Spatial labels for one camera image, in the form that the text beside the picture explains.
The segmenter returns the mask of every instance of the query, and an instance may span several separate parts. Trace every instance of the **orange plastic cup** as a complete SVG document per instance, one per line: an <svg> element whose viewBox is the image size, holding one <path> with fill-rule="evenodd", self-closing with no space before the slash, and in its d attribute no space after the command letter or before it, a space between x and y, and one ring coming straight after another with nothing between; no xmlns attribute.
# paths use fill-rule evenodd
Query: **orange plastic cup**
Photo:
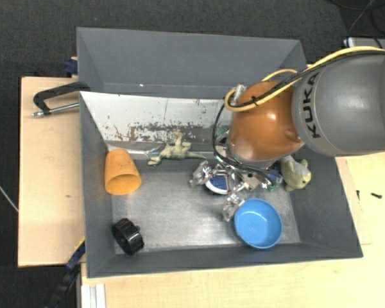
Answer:
<svg viewBox="0 0 385 308"><path fill-rule="evenodd" d="M131 155L122 149L110 151L105 159L105 189L113 195L134 192L141 177Z"/></svg>

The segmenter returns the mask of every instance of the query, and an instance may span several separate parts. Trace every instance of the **blue bowl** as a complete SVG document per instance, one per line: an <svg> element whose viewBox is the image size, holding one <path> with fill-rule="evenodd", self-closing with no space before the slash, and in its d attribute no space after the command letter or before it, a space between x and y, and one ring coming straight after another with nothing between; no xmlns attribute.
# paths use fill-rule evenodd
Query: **blue bowl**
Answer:
<svg viewBox="0 0 385 308"><path fill-rule="evenodd" d="M271 248L279 241L282 233L282 222L277 210L258 198L246 200L237 209L234 226L246 244L258 249Z"/></svg>

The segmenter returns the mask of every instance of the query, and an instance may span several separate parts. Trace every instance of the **gray carpet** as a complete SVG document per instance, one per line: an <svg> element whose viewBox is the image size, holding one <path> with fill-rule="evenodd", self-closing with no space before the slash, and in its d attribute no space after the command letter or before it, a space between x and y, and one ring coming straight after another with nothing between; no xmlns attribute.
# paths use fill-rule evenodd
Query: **gray carpet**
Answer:
<svg viewBox="0 0 385 308"><path fill-rule="evenodd" d="M299 39L314 62L341 47L360 13L324 0L0 0L0 183L17 202L18 79L67 76L77 26ZM385 5L372 17L367 10L350 34L385 37ZM43 307L63 269L16 266L17 213L0 193L0 307ZM73 306L74 293L64 304Z"/></svg>

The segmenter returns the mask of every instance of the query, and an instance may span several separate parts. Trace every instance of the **toy dinosaur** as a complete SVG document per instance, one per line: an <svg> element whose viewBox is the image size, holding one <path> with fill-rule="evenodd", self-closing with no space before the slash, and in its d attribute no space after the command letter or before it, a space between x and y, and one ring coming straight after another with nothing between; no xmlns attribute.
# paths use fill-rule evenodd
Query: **toy dinosaur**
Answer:
<svg viewBox="0 0 385 308"><path fill-rule="evenodd" d="M202 155L188 151L191 148L191 143L182 141L181 132L174 132L174 136L176 137L175 143L166 143L166 147L164 147L164 149L158 154L157 157L150 158L150 161L148 161L149 166L156 166L157 164L160 164L163 158L168 158L171 160L183 160L185 158L205 158Z"/></svg>
<svg viewBox="0 0 385 308"><path fill-rule="evenodd" d="M288 155L280 159L280 164L287 192L303 189L311 181L311 172L308 170L306 160L297 162L291 155Z"/></svg>

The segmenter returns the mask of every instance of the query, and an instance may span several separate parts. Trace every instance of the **white cable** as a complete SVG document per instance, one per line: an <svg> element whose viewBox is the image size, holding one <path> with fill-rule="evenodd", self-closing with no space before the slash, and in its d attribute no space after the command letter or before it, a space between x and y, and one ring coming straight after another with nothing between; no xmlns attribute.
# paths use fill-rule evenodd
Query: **white cable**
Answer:
<svg viewBox="0 0 385 308"><path fill-rule="evenodd" d="M16 210L18 212L19 209L16 207L16 205L14 204L12 199L6 194L6 192L4 191L4 189L1 186L0 186L0 191L2 192L4 197L8 200L8 203L10 203L12 205L12 207L14 208L14 210Z"/></svg>

